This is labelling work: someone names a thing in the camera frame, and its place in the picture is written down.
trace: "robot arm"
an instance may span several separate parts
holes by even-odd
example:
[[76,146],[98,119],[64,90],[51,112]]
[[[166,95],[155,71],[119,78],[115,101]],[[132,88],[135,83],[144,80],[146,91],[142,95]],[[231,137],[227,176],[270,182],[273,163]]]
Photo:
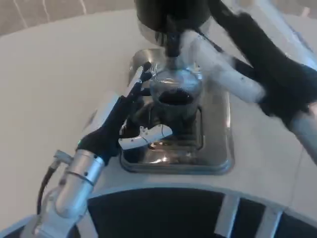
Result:
[[[250,75],[253,77],[237,72],[234,58],[193,31],[182,36],[184,57],[195,61],[202,71],[211,74],[211,80],[230,93],[246,102],[258,103],[268,116],[279,117],[317,165],[317,61],[314,54],[303,43],[300,47],[292,47],[299,56],[294,61],[272,42],[249,14],[235,14],[220,0],[210,0],[209,5],[214,19],[252,66]],[[284,41],[294,46],[300,42],[295,33],[289,38],[285,35]]]
[[111,157],[118,155],[120,147],[124,150],[136,148],[172,134],[168,126],[157,125],[151,129],[142,128],[137,138],[119,139],[120,129],[141,92],[142,83],[152,77],[148,72],[150,67],[148,62],[138,69],[125,96],[119,97],[114,93],[105,96],[85,127],[74,157],[60,151],[56,153],[55,161],[49,168],[51,174],[46,178],[49,179],[60,163],[66,163],[68,167],[42,205],[39,199],[38,215],[24,229],[23,238],[66,238],[85,215],[87,200],[101,171]]

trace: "white table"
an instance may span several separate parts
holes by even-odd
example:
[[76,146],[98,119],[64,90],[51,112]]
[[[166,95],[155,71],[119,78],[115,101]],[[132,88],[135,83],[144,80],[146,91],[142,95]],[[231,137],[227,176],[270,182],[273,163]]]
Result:
[[[287,19],[308,41],[316,39],[311,30],[317,22],[308,20],[312,25],[305,28],[306,19]],[[211,35],[229,53],[238,55],[219,27]],[[311,42],[315,49],[316,42]],[[132,56],[150,47],[154,46],[139,33],[134,10],[76,17],[0,38],[0,230],[35,213],[37,192],[55,150],[74,153],[103,93],[122,92]],[[309,159],[301,160],[302,146],[296,138],[255,105],[231,97],[231,108],[236,164],[230,173],[130,174],[113,158],[94,196],[141,187],[195,187],[285,209],[291,206],[291,212],[317,221],[317,209],[305,209],[306,201],[297,194],[311,192],[311,201],[317,198],[317,191],[309,189],[315,181],[305,177],[304,161]],[[317,167],[308,169],[317,178]],[[60,175],[61,170],[48,189],[56,186]],[[306,182],[303,191],[301,184]]]

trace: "black glove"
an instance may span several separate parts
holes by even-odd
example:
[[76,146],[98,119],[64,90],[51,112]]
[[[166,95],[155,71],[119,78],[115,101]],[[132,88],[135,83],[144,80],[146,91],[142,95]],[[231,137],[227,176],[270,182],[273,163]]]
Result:
[[211,14],[254,69],[253,79],[266,90],[259,103],[268,116],[288,127],[294,116],[317,101],[317,71],[289,59],[246,13],[233,14],[221,1],[209,1]]

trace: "metal drip tray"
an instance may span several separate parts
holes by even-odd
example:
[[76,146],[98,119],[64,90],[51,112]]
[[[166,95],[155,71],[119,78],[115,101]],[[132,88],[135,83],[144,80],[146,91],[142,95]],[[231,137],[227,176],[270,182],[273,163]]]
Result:
[[[145,62],[150,61],[157,70],[164,59],[161,49],[137,52],[131,61],[130,79]],[[143,97],[141,101],[142,113],[148,120],[154,114],[152,98]],[[216,175],[229,171],[234,159],[228,94],[204,80],[196,119],[190,125],[177,135],[122,151],[120,161],[126,170],[139,173]]]

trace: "coffee machine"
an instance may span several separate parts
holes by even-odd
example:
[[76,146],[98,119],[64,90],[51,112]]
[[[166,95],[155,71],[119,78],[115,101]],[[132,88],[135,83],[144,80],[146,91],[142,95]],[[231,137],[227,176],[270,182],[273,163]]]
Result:
[[211,18],[206,0],[135,0],[141,34],[161,48],[137,52],[129,80],[149,61],[152,79],[121,129],[121,138],[166,124],[173,135],[122,151],[122,166],[131,172],[223,174],[234,165],[229,95],[208,80],[199,65],[181,55],[180,28],[202,33]]

